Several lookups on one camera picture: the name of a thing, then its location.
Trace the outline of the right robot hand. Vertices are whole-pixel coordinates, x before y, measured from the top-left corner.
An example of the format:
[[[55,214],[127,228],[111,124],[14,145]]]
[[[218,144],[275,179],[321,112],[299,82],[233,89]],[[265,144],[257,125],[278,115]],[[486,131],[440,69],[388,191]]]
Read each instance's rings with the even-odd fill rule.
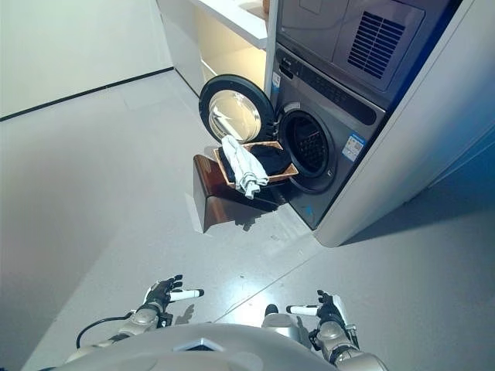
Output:
[[[350,324],[347,318],[347,310],[338,294],[330,294],[321,289],[316,293],[318,296],[317,305],[288,305],[285,308],[286,312],[292,315],[317,317],[321,321],[336,318],[343,326]]]

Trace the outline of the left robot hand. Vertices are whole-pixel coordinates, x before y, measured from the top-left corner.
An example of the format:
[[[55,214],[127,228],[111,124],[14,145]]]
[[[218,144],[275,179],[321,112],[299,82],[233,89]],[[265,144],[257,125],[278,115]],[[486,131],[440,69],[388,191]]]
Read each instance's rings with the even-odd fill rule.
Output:
[[[183,276],[177,274],[164,281],[156,281],[146,292],[143,305],[151,305],[165,312],[173,302],[200,298],[204,294],[204,290],[199,288],[183,289]]]

